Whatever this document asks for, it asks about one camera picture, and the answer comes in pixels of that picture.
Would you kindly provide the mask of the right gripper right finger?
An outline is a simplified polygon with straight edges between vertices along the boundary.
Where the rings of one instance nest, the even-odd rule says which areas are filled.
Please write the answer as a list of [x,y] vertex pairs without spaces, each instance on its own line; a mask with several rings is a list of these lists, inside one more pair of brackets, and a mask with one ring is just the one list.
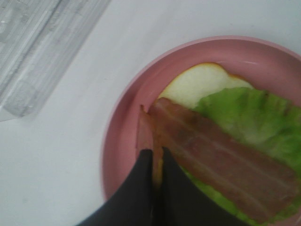
[[166,147],[163,148],[162,192],[167,226],[247,225],[200,191]]

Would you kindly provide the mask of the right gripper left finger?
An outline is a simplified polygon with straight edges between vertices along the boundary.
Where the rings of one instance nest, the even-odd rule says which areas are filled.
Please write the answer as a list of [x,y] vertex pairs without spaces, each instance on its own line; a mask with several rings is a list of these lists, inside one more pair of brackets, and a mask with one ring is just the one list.
[[152,150],[138,159],[115,194],[80,226],[150,226],[152,211]]

